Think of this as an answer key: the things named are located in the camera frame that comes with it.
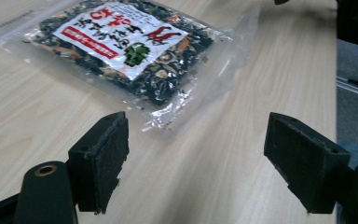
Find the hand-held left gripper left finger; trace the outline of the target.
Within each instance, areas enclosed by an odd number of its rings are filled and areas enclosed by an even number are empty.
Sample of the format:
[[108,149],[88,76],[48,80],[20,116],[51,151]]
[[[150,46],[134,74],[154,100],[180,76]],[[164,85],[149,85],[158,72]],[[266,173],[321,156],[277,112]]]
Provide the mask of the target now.
[[124,111],[99,119],[68,151],[71,188],[81,212],[105,213],[129,155]]

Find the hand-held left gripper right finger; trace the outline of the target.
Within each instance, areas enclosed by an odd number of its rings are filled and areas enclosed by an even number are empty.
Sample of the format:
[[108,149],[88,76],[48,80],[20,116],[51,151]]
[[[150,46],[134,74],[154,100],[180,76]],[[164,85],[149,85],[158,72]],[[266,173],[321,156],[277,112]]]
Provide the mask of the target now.
[[351,154],[298,119],[270,113],[264,155],[306,210],[330,214]]

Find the clear bag of dried vegetables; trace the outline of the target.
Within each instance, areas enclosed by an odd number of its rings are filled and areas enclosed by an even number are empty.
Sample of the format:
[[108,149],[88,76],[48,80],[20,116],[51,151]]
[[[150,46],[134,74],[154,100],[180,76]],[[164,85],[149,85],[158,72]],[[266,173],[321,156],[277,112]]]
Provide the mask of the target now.
[[174,132],[232,87],[257,21],[250,11],[215,28],[154,0],[39,0],[0,20],[0,47],[122,99],[146,132]]

